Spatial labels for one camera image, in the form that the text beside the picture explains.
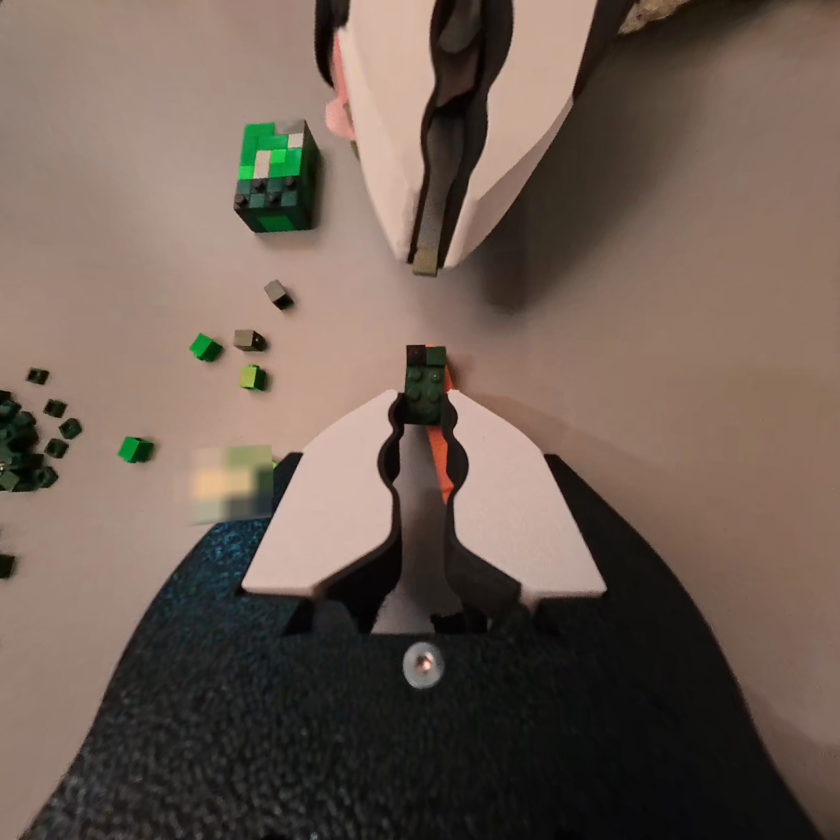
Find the person's right forearm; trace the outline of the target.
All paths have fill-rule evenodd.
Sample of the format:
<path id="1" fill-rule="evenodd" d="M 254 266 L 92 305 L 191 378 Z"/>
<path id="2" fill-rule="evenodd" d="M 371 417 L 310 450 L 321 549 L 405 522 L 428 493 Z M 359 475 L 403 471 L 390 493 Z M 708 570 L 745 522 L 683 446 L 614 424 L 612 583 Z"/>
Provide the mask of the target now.
<path id="1" fill-rule="evenodd" d="M 619 36 L 630 36 L 644 28 L 673 17 L 693 1 L 633 1 L 621 27 Z"/>

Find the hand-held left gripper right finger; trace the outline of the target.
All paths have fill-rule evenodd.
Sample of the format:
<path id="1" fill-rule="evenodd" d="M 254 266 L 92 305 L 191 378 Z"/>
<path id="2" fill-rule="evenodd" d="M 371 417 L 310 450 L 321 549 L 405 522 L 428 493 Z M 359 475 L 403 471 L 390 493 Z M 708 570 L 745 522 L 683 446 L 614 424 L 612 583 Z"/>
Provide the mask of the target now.
<path id="1" fill-rule="evenodd" d="M 458 390 L 446 395 L 445 572 L 471 607 L 600 597 L 606 583 L 542 450 Z"/>

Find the green pixel lego cube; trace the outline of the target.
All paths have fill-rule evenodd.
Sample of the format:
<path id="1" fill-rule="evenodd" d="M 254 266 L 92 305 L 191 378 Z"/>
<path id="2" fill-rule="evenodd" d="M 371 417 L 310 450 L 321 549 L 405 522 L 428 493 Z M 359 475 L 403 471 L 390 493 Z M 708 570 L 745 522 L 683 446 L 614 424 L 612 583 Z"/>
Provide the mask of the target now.
<path id="1" fill-rule="evenodd" d="M 236 214 L 257 235 L 311 230 L 321 164 L 305 119 L 246 124 L 234 194 Z"/>

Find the scattered dark green lego pieces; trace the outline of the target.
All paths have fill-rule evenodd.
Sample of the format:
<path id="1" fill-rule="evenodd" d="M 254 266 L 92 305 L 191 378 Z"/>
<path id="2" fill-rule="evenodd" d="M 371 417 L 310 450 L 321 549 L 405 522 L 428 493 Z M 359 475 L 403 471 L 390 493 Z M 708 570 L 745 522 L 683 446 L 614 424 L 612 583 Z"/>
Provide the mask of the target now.
<path id="1" fill-rule="evenodd" d="M 81 421 L 68 415 L 68 403 L 47 397 L 39 412 L 27 409 L 13 390 L 1 390 L 2 497 L 30 494 L 53 487 L 55 462 L 81 435 Z"/>

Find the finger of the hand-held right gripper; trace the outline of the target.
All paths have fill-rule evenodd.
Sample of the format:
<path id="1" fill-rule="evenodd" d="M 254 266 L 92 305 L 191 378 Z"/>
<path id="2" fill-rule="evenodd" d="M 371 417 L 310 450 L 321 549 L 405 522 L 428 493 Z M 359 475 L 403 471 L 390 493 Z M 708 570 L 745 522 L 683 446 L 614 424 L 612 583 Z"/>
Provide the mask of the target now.
<path id="1" fill-rule="evenodd" d="M 485 63 L 440 240 L 462 263 L 515 202 L 571 110 L 595 1 L 486 2 Z"/>
<path id="2" fill-rule="evenodd" d="M 364 183 L 397 259 L 413 242 L 424 184 L 424 114 L 434 91 L 435 1 L 352 1 L 343 74 Z"/>

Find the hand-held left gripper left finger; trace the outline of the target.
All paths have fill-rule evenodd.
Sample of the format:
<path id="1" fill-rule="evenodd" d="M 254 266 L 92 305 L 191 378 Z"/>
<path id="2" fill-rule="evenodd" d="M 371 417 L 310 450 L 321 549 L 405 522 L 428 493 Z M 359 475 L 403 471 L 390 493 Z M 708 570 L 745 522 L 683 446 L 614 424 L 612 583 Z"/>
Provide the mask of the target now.
<path id="1" fill-rule="evenodd" d="M 375 605 L 403 565 L 399 475 L 403 394 L 388 389 L 303 450 L 242 580 L 245 592 Z"/>

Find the dark green lego brick stack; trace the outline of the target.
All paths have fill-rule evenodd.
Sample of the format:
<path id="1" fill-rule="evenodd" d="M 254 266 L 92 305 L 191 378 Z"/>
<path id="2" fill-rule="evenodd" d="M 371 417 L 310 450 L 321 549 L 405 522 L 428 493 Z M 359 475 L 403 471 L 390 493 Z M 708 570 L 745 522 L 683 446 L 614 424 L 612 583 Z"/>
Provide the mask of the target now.
<path id="1" fill-rule="evenodd" d="M 440 424 L 448 383 L 448 356 L 443 345 L 408 344 L 402 419 L 405 424 Z"/>

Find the orange brick separator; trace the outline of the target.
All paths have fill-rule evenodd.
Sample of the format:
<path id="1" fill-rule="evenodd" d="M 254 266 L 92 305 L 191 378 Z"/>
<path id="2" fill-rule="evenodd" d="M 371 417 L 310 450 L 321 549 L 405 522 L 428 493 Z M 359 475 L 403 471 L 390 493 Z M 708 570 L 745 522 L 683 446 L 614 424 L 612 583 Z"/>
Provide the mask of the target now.
<path id="1" fill-rule="evenodd" d="M 441 497 L 444 505 L 447 505 L 450 493 L 454 488 L 454 484 L 447 472 L 448 443 L 440 426 L 427 425 L 426 431 Z"/>

